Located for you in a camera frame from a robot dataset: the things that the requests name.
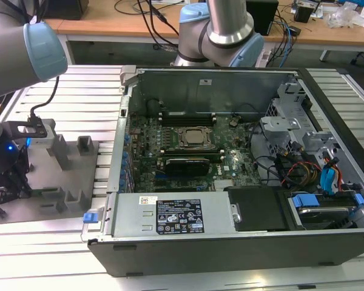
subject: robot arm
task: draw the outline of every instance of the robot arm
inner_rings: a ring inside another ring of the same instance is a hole
[[[174,65],[251,67],[263,45],[245,0],[207,0],[182,8]]]
[[[0,96],[67,70],[54,31],[43,22],[28,23],[43,3],[47,5],[46,0],[0,0]]]
[[[0,96],[46,82],[67,70],[54,31],[46,23],[29,23],[43,2],[47,6],[46,1],[0,0]],[[33,130],[24,133],[18,127]],[[0,204],[31,195],[25,175],[29,171],[26,138],[46,136],[46,128],[33,112],[28,121],[0,123]]]

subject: blue cable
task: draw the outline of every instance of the blue cable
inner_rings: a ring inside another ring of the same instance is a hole
[[[280,65],[279,65],[279,67],[281,68],[283,66],[283,64],[285,63],[287,57],[288,57],[288,50],[289,50],[289,47],[291,46],[291,44],[290,44],[291,32],[290,32],[289,26],[286,23],[281,22],[281,21],[276,21],[276,20],[274,20],[274,22],[283,25],[283,27],[285,27],[287,29],[287,33],[289,34],[287,45],[286,45],[286,48],[285,48],[285,55],[283,56],[283,59],[280,62]]]

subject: connector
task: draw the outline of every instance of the connector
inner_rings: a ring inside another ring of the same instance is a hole
[[[326,151],[322,152],[322,158],[324,158],[324,159],[330,159],[329,153],[326,152]]]
[[[294,150],[296,150],[297,152],[302,152],[303,151],[303,146],[299,142],[293,141],[292,144],[291,144],[291,147]]]

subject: wooden desk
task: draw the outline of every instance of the wooden desk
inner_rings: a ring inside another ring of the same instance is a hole
[[[46,23],[54,30],[55,33],[58,33],[58,27],[62,24],[62,19],[46,19]]]
[[[295,47],[298,49],[317,50],[347,50],[364,51],[364,28],[329,28],[323,19],[310,19],[307,24],[293,22],[294,15],[282,11],[292,0],[279,0],[282,17],[291,25],[302,30]],[[124,15],[115,11],[116,0],[89,0],[89,7],[80,21],[64,20],[58,26],[58,37],[66,53],[71,56],[69,41],[107,41],[107,42],[149,42],[153,40],[147,30],[141,15]],[[124,0],[118,8],[134,13],[131,5],[136,0]],[[181,5],[175,5],[162,10],[167,20],[178,29]],[[156,17],[153,18],[157,31],[173,42],[178,42],[178,36]],[[282,39],[282,30],[274,24],[270,35],[265,36],[266,50],[273,48]]]

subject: metal bracket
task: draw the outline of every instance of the metal bracket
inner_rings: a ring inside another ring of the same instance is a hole
[[[21,138],[45,138],[47,136],[47,130],[43,122],[37,116],[29,117],[28,121],[6,121],[1,125],[12,140]],[[28,130],[20,132],[19,127],[25,127]]]
[[[237,204],[231,204],[231,211],[232,211],[232,217],[233,221],[236,223],[241,222],[241,215],[240,215],[240,209],[238,208]]]

